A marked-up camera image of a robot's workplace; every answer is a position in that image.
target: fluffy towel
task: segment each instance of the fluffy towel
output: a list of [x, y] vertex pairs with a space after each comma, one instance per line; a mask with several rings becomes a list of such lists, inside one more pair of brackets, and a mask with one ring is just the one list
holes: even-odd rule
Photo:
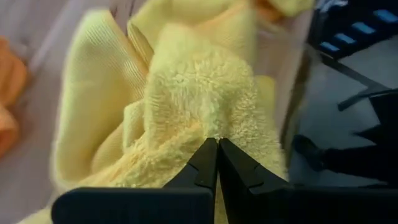
[[[249, 1], [150, 0], [127, 29], [128, 37], [108, 11], [91, 11], [75, 34], [52, 156], [59, 193], [162, 187], [208, 137], [230, 138], [285, 177], [273, 82], [252, 74]], [[226, 223], [220, 193], [216, 223]], [[46, 213], [24, 223], [48, 222]]]
[[26, 82], [26, 66], [10, 51], [7, 41], [0, 37], [0, 157], [18, 139], [19, 128], [8, 108], [17, 101]]

